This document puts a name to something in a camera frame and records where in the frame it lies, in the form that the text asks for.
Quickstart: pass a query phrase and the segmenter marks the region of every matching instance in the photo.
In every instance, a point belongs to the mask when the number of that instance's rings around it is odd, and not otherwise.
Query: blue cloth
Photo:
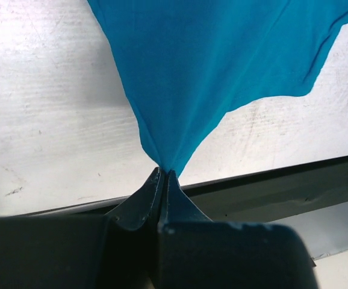
[[[226,112],[309,93],[348,23],[348,0],[89,4],[110,42],[143,149],[177,174]]]

